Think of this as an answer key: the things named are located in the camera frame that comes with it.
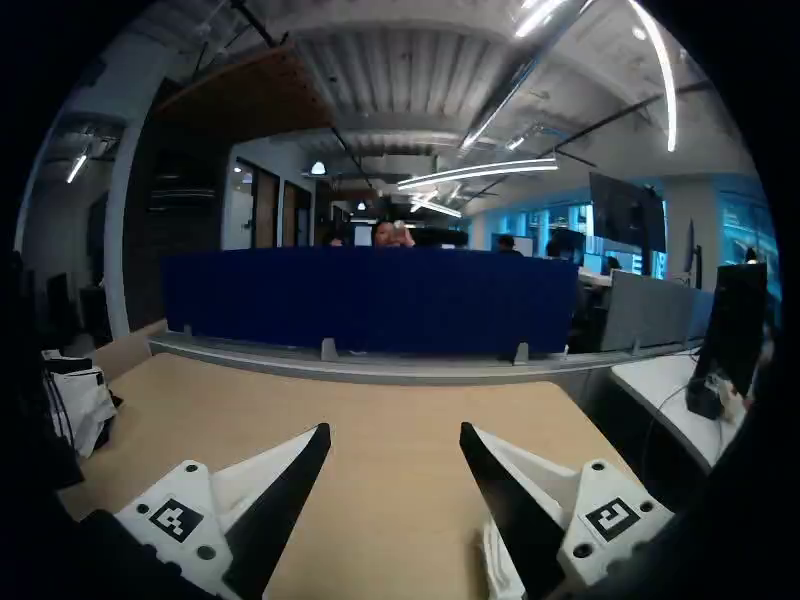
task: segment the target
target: door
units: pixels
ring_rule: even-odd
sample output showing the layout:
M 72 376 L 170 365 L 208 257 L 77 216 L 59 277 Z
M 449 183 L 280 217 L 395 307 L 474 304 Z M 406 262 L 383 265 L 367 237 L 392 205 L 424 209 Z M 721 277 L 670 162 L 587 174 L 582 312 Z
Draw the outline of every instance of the door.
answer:
M 278 186 L 280 181 L 272 173 L 257 169 L 255 231 L 253 246 L 273 248 L 276 245 L 278 227 Z
M 283 245 L 308 246 L 311 194 L 288 181 L 283 190 Z
M 253 169 L 241 162 L 233 169 L 230 202 L 225 207 L 222 249 L 240 250 L 252 243 Z

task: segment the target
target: person's hand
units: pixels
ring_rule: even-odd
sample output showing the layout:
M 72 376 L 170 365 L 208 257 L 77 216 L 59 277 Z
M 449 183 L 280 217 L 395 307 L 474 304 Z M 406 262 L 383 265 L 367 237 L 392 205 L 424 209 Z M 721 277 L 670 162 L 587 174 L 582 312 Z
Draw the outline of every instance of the person's hand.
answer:
M 411 233 L 408 231 L 407 227 L 400 225 L 395 231 L 398 244 L 407 248 L 412 248 L 414 246 L 414 239 L 411 237 Z

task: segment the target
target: blue cubicle partition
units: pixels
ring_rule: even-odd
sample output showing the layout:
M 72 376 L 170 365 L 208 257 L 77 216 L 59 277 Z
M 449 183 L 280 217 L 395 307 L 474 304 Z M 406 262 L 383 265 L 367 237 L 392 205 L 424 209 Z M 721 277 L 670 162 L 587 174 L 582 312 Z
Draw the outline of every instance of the blue cubicle partition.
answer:
M 162 261 L 173 331 L 430 355 L 562 352 L 577 267 L 432 248 L 273 248 Z

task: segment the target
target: office desk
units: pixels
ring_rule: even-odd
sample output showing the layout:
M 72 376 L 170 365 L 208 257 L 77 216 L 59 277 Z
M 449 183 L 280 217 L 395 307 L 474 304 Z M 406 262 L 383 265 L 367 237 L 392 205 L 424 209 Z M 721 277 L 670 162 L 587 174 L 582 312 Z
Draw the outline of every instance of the office desk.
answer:
M 687 351 L 615 365 L 611 367 L 611 377 L 663 423 L 707 472 L 730 444 L 744 415 L 740 414 L 733 423 L 696 415 L 686 408 L 685 390 L 666 400 L 689 382 L 694 367 L 694 359 Z
M 578 269 L 578 279 L 580 279 L 581 283 L 584 283 L 586 285 L 594 285 L 604 288 L 610 288 L 612 283 L 610 275 L 600 275 L 599 273 L 593 273 L 592 271 L 584 269 L 583 267 Z
M 159 354 L 111 387 L 125 404 L 109 445 L 83 465 L 87 481 L 63 495 L 74 516 L 119 510 L 184 459 L 214 471 L 331 424 L 272 600 L 485 599 L 476 534 L 489 513 L 458 445 L 462 421 L 573 468 L 603 457 L 630 473 L 550 383 L 330 383 Z

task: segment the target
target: exposed ceiling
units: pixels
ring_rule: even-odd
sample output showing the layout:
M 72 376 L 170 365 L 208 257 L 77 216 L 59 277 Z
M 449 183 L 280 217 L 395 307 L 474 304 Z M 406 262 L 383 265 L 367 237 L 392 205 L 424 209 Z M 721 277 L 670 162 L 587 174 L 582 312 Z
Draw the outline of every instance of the exposed ceiling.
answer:
M 586 3 L 581 16 L 554 38 L 556 43 L 546 52 L 536 40 L 514 35 L 520 19 L 537 1 L 543 0 L 528 0 L 524 7 L 523 0 L 248 0 L 246 5 L 276 40 L 289 33 L 356 157 L 434 156 L 441 170 L 538 155 L 626 106 L 663 93 L 653 45 L 632 34 L 641 23 L 627 0 Z M 229 2 L 217 0 L 157 2 L 132 28 L 178 49 L 181 58 L 172 76 L 183 81 L 196 70 L 213 71 L 243 53 L 265 47 L 262 37 Z M 679 44 L 668 32 L 662 30 L 662 34 L 676 87 L 703 80 Z M 540 57 L 532 74 L 469 151 L 461 150 L 487 102 L 531 56 Z M 700 166 L 700 159 L 713 159 L 715 153 L 725 159 L 719 162 L 723 169 L 732 170 L 729 164 L 749 167 L 736 128 L 714 94 L 681 97 L 679 109 L 683 154 L 666 156 L 663 150 L 663 103 L 565 150 L 620 176 L 636 168 L 644 172 L 634 175 L 655 174 L 634 152 L 648 153 L 651 162 L 661 161 L 669 172 L 691 172 L 693 165 L 708 168 Z M 513 153 L 507 150 L 506 145 L 523 133 L 529 134 L 525 141 Z M 322 158 L 341 164 L 346 175 L 356 172 L 327 129 L 274 139 L 299 144 L 309 164 Z M 687 139 L 694 145 L 687 144 Z M 550 179 L 563 187 L 586 177 L 587 165 L 559 158 L 562 169 Z M 414 173 L 411 167 L 397 168 L 398 173 L 425 174 Z M 535 182 L 544 180 L 544 176 L 512 177 L 493 191 L 502 201 L 515 201 L 530 196 L 532 187 L 538 187 Z M 492 177 L 468 180 L 457 195 L 450 193 L 455 184 L 445 184 L 440 195 L 459 208 L 492 181 Z M 396 193 L 393 183 L 379 180 L 377 187 Z M 470 209 L 491 206 L 483 200 Z

